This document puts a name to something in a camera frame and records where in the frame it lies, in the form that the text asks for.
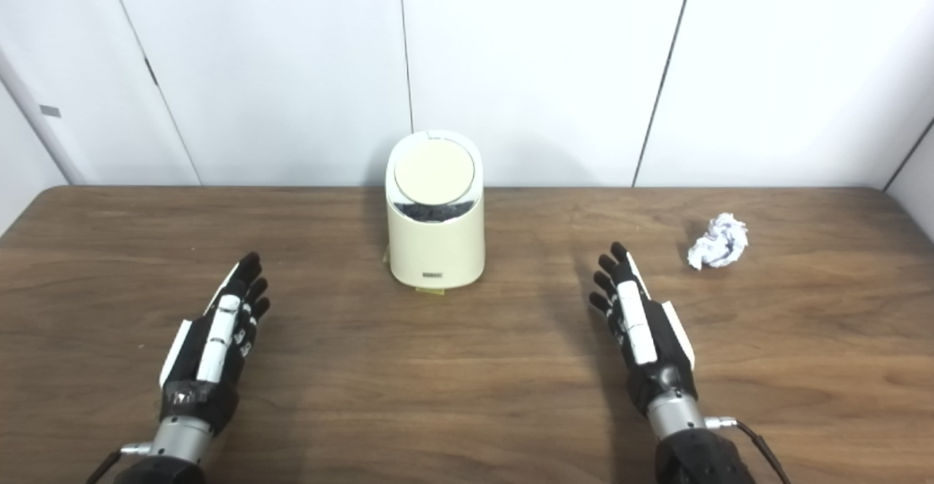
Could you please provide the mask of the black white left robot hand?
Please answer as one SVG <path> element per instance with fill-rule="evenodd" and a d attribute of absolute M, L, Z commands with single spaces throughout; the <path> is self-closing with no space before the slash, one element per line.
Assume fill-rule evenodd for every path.
<path fill-rule="evenodd" d="M 238 384 L 271 302 L 261 258 L 250 252 L 220 282 L 204 313 L 184 320 L 159 377 L 161 420 L 194 418 L 218 435 L 233 420 Z"/>

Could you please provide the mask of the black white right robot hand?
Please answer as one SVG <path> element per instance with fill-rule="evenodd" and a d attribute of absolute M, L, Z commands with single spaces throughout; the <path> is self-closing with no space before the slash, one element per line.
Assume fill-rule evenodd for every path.
<path fill-rule="evenodd" d="M 670 304 L 654 300 L 633 254 L 621 242 L 598 257 L 598 291 L 588 304 L 603 317 L 626 364 L 631 404 L 646 415 L 664 394 L 698 398 L 690 341 Z"/>

